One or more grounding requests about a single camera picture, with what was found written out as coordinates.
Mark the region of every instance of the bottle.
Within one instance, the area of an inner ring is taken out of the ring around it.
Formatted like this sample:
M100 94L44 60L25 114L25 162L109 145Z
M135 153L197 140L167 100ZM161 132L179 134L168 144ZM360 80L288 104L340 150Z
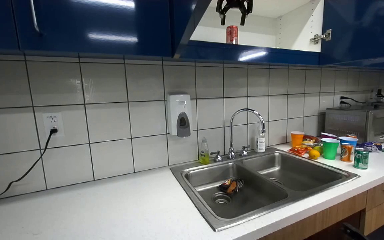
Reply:
M256 134L256 152L265 152L267 150L267 136L261 132L260 126L257 126Z
M197 162L203 164L203 165L211 162L211 156L209 156L207 138L203 138L203 141L201 141L201 152L197 156Z

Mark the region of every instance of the lower cabinet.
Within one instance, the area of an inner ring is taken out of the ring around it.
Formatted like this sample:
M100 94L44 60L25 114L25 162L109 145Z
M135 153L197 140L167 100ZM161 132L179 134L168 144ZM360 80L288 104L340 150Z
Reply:
M341 230L343 222L352 224L364 234L368 234L384 225L384 184L288 225L263 238L347 238Z

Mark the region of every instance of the drain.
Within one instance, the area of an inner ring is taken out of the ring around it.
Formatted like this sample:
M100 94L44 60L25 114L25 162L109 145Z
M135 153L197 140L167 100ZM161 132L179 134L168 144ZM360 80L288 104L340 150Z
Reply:
M213 198L215 198L215 202L220 204L220 205L227 204L227 202L231 201L231 197L227 193L224 193L224 192L216 192Z

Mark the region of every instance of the red object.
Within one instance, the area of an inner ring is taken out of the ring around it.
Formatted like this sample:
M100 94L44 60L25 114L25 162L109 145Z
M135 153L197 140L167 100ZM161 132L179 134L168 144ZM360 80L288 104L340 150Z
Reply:
M227 42L237 44L237 26L236 25L227 26Z

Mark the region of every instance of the microwave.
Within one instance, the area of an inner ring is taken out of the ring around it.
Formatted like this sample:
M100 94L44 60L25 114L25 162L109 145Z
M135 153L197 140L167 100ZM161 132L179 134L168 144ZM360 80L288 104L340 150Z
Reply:
M325 132L337 136L355 134L359 141L384 142L384 105L328 108Z

